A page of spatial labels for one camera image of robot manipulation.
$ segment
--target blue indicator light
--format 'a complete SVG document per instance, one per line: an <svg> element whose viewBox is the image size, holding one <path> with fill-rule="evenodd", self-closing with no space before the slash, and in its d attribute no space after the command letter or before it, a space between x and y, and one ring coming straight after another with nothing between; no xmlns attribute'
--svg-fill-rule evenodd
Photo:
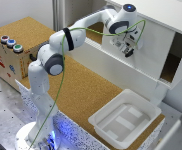
<svg viewBox="0 0 182 150"><path fill-rule="evenodd" d="M14 42L15 42L15 40L9 40L8 42L9 42L9 43L14 43Z"/></svg>

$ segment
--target black lid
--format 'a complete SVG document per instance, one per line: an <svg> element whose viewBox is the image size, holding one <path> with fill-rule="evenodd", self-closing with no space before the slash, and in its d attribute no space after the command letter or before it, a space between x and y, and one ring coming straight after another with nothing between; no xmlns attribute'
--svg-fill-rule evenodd
<svg viewBox="0 0 182 150"><path fill-rule="evenodd" d="M134 12L136 10L136 7L131 4L125 4L123 6L123 9L126 10L127 12Z"/></svg>

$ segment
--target plastic tub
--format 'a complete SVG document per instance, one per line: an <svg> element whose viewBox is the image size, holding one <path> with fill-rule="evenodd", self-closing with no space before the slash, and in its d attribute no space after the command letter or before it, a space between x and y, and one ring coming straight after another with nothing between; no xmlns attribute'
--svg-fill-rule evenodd
<svg viewBox="0 0 182 150"><path fill-rule="evenodd" d="M96 133L109 144L117 149L126 149L160 113L160 108L126 89L88 120Z"/></svg>

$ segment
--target green cable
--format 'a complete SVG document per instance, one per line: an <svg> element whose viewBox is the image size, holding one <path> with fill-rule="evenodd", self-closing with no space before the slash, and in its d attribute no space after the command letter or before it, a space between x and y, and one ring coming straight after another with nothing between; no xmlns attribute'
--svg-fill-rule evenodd
<svg viewBox="0 0 182 150"><path fill-rule="evenodd" d="M144 28L145 28L145 24L146 24L146 21L145 21L145 20L138 21L137 23L135 23L134 25L132 25L132 26L129 27L128 29L126 29L126 30L124 30L124 31L122 31L122 32L120 32L120 33L117 33L117 34L104 34L104 33L101 33L101 32L98 32L98 31L95 31L95 30L92 30L92 29L89 29L89 28L81 28L81 27L80 27L80 28L73 28L73 29L70 29L70 31L79 30L79 29L84 29L84 30L89 30L89 31L95 32L95 33L100 34L100 35L115 36L115 35L120 35L120 34L122 34L122 33L127 32L128 30L132 29L134 26L136 26L137 24L139 24L139 23L141 23L141 22L144 22L144 24L143 24L143 27L142 27L140 36L139 36L139 38L138 38L138 40L137 40L137 42L136 42L136 46L137 46L137 43L138 43L138 41L140 40L140 38L141 38L141 36L142 36L142 33L143 33L143 31L144 31ZM65 54L64 54L64 40L65 40L65 34L64 34L63 39L62 39L62 56L63 56L63 58L65 58ZM63 84L64 76L65 76L65 59L63 59L63 66L64 66L64 67L63 67L63 76L62 76L62 80L61 80L60 87L59 87L58 93L57 93L57 95L56 95L56 99L55 99L55 101L54 101L54 104L53 104L51 110L49 111L49 113L48 113L46 119L44 120L42 126L40 127L40 129L39 129L39 131L38 131L38 133L37 133L35 139L33 140L32 144L31 144L31 146L29 147L28 150L30 150L31 147L33 146L33 144L35 143L35 140L37 139L37 137L38 137L40 131L42 130L42 128L43 128L45 122L46 122L47 119L49 118L49 115L51 114L51 112L52 112L54 106L56 105L56 102L57 102L57 100L58 100L58 96L59 96L59 94L60 94L60 90L61 90L61 87L62 87L62 84Z"/></svg>

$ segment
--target brown box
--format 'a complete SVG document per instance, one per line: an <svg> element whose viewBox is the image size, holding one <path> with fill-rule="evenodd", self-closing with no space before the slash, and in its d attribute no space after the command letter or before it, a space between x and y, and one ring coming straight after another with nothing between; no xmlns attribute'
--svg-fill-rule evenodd
<svg viewBox="0 0 182 150"><path fill-rule="evenodd" d="M55 31L30 17L0 27L0 39L8 35L24 49L23 53L16 54L0 42L0 77L18 90L15 79L21 80L28 75L28 65L32 62L29 55L36 57L40 44L48 41L53 33Z"/></svg>

